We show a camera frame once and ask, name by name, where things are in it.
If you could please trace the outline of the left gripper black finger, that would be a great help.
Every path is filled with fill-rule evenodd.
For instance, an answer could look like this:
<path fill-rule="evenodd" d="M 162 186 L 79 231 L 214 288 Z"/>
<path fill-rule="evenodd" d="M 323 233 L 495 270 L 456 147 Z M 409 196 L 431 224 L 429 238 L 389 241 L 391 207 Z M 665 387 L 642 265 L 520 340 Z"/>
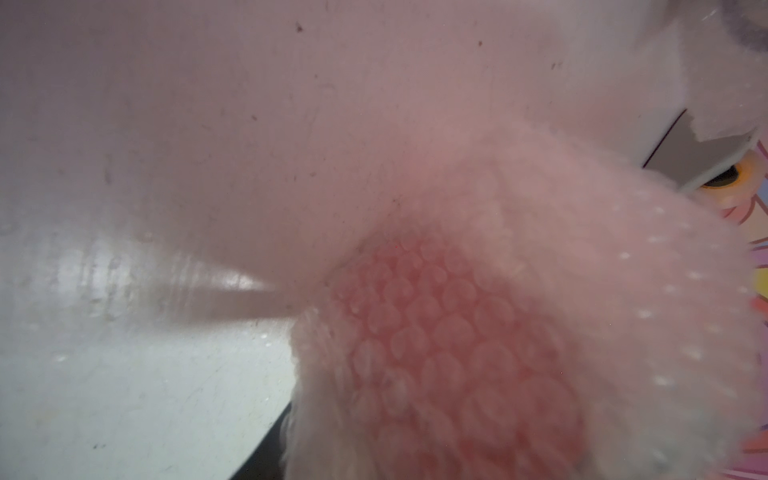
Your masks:
<path fill-rule="evenodd" d="M 230 477 L 231 480 L 284 479 L 283 457 L 285 447 L 283 430 L 290 411 L 291 403 L 288 403 L 250 457 Z"/>

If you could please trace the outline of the clear bubble wrap sheet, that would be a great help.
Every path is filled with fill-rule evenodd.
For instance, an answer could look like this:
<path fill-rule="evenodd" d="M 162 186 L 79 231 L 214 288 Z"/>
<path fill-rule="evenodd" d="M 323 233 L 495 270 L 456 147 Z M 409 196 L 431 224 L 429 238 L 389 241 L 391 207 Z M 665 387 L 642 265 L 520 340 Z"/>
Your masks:
<path fill-rule="evenodd" d="M 767 127 L 767 3 L 682 1 L 686 108 L 697 139 Z"/>
<path fill-rule="evenodd" d="M 288 479 L 697 479 L 759 425 L 737 229 L 523 122 L 463 152 L 293 328 Z"/>

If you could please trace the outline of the clear bubble wrap sheet top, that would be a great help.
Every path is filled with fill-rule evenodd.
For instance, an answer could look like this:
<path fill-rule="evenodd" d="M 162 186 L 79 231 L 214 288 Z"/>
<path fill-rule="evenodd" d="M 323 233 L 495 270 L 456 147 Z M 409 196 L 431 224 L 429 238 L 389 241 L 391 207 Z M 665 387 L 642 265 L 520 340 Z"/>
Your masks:
<path fill-rule="evenodd" d="M 697 139 L 767 127 L 767 3 L 682 1 L 686 108 Z"/>

